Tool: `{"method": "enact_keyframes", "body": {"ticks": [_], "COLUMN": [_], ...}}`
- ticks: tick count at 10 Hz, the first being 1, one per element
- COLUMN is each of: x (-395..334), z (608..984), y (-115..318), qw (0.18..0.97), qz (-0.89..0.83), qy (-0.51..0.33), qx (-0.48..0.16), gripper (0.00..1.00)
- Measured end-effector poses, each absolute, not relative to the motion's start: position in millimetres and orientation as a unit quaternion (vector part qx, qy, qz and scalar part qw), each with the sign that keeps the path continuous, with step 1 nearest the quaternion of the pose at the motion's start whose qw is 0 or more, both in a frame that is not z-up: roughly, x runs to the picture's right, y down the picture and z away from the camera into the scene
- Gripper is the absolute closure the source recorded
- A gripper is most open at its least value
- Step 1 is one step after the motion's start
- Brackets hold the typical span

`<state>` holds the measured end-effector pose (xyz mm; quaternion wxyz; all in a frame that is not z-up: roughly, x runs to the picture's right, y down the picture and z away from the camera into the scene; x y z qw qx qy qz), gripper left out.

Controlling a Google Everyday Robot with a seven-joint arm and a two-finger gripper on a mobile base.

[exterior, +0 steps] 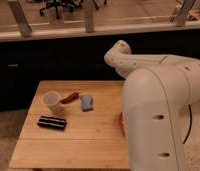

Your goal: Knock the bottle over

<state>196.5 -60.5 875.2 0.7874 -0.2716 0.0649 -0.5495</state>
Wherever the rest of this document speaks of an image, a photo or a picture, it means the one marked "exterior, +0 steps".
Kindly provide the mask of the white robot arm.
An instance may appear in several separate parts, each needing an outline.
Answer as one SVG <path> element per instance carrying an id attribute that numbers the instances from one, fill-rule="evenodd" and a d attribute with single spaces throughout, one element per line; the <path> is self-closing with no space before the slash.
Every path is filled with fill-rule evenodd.
<path id="1" fill-rule="evenodd" d="M 117 41 L 104 56 L 124 78 L 121 109 L 131 171 L 189 171 L 178 123 L 200 100 L 200 60 L 171 54 L 134 55 Z"/>

